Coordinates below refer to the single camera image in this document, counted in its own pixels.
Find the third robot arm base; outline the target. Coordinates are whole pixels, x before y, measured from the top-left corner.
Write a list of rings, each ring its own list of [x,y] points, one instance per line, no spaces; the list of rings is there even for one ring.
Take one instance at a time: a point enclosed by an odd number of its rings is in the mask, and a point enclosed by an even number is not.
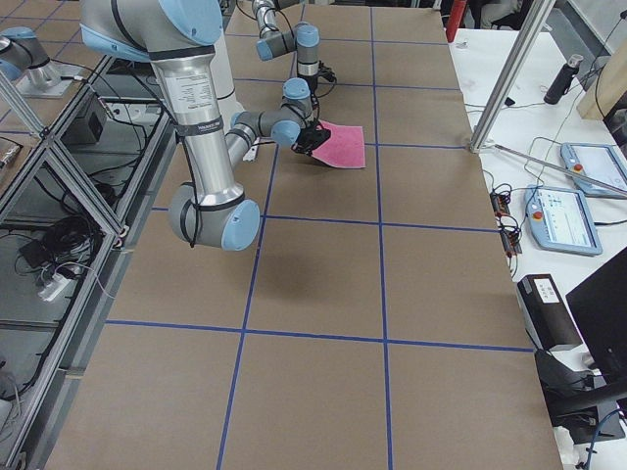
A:
[[[26,26],[1,31],[1,72],[30,98],[61,98],[70,86],[35,32]]]

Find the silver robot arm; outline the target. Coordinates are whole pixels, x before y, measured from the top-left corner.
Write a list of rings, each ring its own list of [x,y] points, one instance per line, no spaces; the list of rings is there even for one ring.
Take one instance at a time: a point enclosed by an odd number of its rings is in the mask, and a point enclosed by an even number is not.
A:
[[[307,22],[291,25],[281,31],[275,16],[282,15],[283,10],[299,1],[258,0],[252,2],[252,15],[258,25],[259,39],[256,43],[257,53],[262,61],[270,61],[289,53],[296,54],[296,73],[310,88],[313,95],[318,88],[318,80],[323,78],[331,85],[337,82],[332,68],[327,67],[319,58],[319,31],[316,26]]]
[[[217,1],[84,1],[84,44],[102,54],[151,65],[183,146],[191,181],[176,191],[169,223],[181,240],[242,251],[255,240],[261,212],[234,178],[235,167],[262,139],[310,154],[331,137],[314,95],[319,32],[310,23],[278,30],[276,1],[255,1],[261,60],[295,53],[297,74],[282,86],[278,109],[222,115],[219,94],[233,89]]]

